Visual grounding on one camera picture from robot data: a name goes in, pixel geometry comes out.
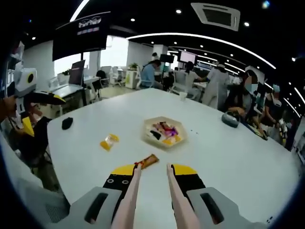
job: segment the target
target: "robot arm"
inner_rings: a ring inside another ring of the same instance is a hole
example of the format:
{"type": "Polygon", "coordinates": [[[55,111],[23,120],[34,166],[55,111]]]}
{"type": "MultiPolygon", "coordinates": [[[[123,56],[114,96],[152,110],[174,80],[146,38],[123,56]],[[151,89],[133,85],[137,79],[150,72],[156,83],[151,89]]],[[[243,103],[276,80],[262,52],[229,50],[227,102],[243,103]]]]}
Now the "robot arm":
{"type": "Polygon", "coordinates": [[[66,102],[58,95],[46,91],[35,91],[37,84],[37,71],[35,68],[16,70],[14,72],[14,82],[16,108],[18,114],[21,116],[24,131],[34,136],[34,130],[27,110],[29,105],[31,103],[61,105],[66,102]]]}

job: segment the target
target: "blue shirt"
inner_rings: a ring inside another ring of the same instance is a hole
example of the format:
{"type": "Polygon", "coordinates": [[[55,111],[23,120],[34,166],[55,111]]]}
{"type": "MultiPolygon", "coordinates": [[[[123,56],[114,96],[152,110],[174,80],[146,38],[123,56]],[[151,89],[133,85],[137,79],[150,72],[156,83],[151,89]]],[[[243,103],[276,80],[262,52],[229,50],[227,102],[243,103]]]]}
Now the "blue shirt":
{"type": "Polygon", "coordinates": [[[150,82],[142,82],[141,85],[150,87],[154,83],[154,67],[153,64],[146,65],[141,72],[141,79],[150,82]]]}

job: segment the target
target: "ceiling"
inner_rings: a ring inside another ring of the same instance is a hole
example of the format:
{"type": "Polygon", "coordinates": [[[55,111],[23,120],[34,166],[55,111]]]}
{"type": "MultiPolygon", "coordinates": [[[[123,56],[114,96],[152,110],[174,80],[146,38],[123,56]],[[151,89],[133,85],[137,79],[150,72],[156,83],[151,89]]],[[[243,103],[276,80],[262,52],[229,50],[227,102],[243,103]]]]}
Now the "ceiling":
{"type": "MultiPolygon", "coordinates": [[[[29,9],[24,17],[25,33],[22,41],[26,48],[51,40],[55,28],[68,23],[82,2],[82,0],[53,0],[52,5],[47,5],[44,1],[31,1],[35,7],[29,9]]],[[[154,36],[132,40],[146,44],[154,42],[154,44],[176,46],[173,48],[185,48],[201,55],[207,53],[207,56],[223,61],[228,59],[223,56],[227,56],[231,58],[229,59],[230,64],[240,68],[244,68],[240,62],[254,67],[259,66],[268,78],[267,82],[270,85],[280,84],[282,96],[289,97],[289,101],[294,106],[300,104],[301,107],[297,111],[304,115],[305,105],[294,91],[294,87],[297,86],[302,94],[304,92],[304,73],[301,73],[304,58],[297,59],[296,62],[291,60],[292,57],[299,57],[305,53],[305,37],[304,33],[301,34],[300,29],[303,28],[305,21],[304,8],[301,1],[288,4],[284,1],[270,0],[270,7],[262,9],[262,2],[261,0],[90,0],[77,18],[111,11],[110,34],[112,35],[130,37],[147,33],[180,32],[218,38],[242,46],[269,61],[276,67],[276,70],[245,51],[203,38],[154,36]],[[211,3],[239,10],[241,13],[239,30],[233,31],[202,24],[191,7],[191,2],[211,3]],[[176,9],[180,9],[182,13],[177,14],[176,9]],[[245,27],[244,22],[249,22],[250,26],[245,27]]]]}

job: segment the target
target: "led light strip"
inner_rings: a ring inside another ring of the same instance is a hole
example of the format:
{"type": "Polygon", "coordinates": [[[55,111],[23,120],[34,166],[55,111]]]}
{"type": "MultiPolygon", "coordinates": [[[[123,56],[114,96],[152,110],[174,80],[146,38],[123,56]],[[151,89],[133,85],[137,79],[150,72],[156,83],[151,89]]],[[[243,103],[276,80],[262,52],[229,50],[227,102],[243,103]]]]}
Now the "led light strip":
{"type": "Polygon", "coordinates": [[[231,64],[226,63],[226,62],[225,62],[224,64],[229,65],[229,66],[231,66],[231,67],[233,67],[233,68],[236,68],[237,70],[240,70],[240,71],[242,71],[242,72],[244,72],[244,73],[245,73],[245,70],[240,69],[240,68],[238,68],[238,67],[236,67],[236,66],[234,66],[234,65],[231,65],[231,64]]]}
{"type": "Polygon", "coordinates": [[[303,98],[303,96],[301,95],[301,93],[295,88],[296,93],[301,97],[303,103],[305,104],[305,100],[303,98]]]}
{"type": "Polygon", "coordinates": [[[273,87],[270,86],[269,84],[265,83],[265,85],[266,85],[267,87],[270,87],[270,88],[273,90],[273,87]]]}
{"type": "Polygon", "coordinates": [[[81,2],[81,4],[78,6],[78,8],[76,9],[76,11],[74,12],[74,14],[72,15],[70,22],[74,21],[76,19],[76,17],[80,14],[81,10],[85,7],[85,5],[87,5],[87,3],[90,0],[83,0],[81,2]]]}
{"type": "Polygon", "coordinates": [[[217,65],[216,64],[213,64],[213,63],[209,63],[209,62],[205,62],[205,61],[200,61],[200,60],[197,60],[198,62],[200,63],[206,63],[206,64],[209,64],[209,65],[212,65],[214,67],[216,67],[217,65]]]}
{"type": "Polygon", "coordinates": [[[207,57],[207,56],[201,56],[201,55],[197,55],[197,56],[202,57],[202,58],[206,58],[206,59],[209,59],[209,60],[212,60],[212,61],[218,61],[216,59],[213,59],[213,58],[207,57]]]}
{"type": "Polygon", "coordinates": [[[232,71],[232,70],[230,70],[230,69],[227,69],[227,68],[225,68],[225,69],[226,69],[227,71],[229,71],[229,72],[232,72],[232,73],[238,75],[238,73],[236,73],[236,72],[234,72],[234,71],[232,71]]]}
{"type": "Polygon", "coordinates": [[[300,118],[301,116],[300,116],[299,113],[295,110],[295,108],[290,104],[290,102],[288,102],[288,100],[286,100],[285,98],[284,98],[284,100],[286,101],[286,103],[289,104],[289,106],[291,106],[291,108],[296,112],[297,116],[299,116],[299,118],[300,118]]]}
{"type": "Polygon", "coordinates": [[[276,67],[274,65],[272,65],[270,62],[268,62],[267,60],[265,60],[263,57],[257,55],[256,53],[245,49],[242,46],[239,46],[237,44],[233,44],[231,42],[227,42],[218,38],[214,38],[214,37],[208,37],[208,36],[203,36],[203,35],[198,35],[198,34],[191,34],[191,33],[181,33],[181,32],[160,32],[160,33],[148,33],[148,34],[142,34],[142,35],[137,35],[137,36],[132,36],[132,37],[127,37],[126,39],[130,40],[130,39],[135,39],[135,38],[141,38],[141,37],[152,37],[152,36],[165,36],[165,35],[173,35],[173,36],[188,36],[188,37],[198,37],[198,38],[204,38],[204,39],[208,39],[208,40],[212,40],[212,41],[216,41],[216,42],[221,42],[224,44],[228,44],[231,45],[235,48],[241,49],[255,57],[257,57],[258,59],[264,61],[266,64],[268,64],[270,67],[272,67],[273,69],[276,69],[276,67]]]}

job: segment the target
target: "white cup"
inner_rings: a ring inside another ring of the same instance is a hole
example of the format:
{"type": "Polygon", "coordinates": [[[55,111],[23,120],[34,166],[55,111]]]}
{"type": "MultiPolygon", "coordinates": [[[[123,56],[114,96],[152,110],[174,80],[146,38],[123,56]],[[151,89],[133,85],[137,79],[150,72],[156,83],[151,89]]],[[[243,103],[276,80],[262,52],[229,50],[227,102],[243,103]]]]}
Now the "white cup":
{"type": "Polygon", "coordinates": [[[185,92],[180,92],[180,93],[179,93],[179,96],[180,96],[180,100],[181,100],[181,101],[185,101],[186,96],[187,96],[187,93],[185,93],[185,92]]]}

